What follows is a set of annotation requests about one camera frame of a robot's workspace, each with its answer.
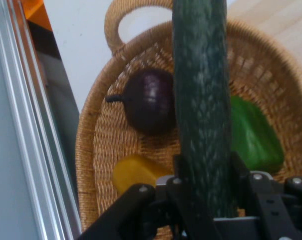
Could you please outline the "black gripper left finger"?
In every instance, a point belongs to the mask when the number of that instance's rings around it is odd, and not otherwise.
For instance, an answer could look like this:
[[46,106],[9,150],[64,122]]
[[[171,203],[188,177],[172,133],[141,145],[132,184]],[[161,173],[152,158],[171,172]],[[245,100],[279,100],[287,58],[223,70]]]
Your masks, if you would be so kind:
[[137,183],[117,199],[80,240],[152,240],[159,228],[169,226],[173,238],[186,233],[189,240],[220,240],[213,218],[189,184],[189,168],[182,155],[173,158],[174,175],[153,187]]

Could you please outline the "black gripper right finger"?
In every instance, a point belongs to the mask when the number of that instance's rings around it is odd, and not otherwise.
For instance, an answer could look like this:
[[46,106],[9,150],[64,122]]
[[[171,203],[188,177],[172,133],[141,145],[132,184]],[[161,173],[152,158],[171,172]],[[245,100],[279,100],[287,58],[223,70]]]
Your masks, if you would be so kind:
[[302,240],[302,176],[279,183],[264,171],[249,171],[236,152],[230,157],[238,206],[256,221],[264,240]]

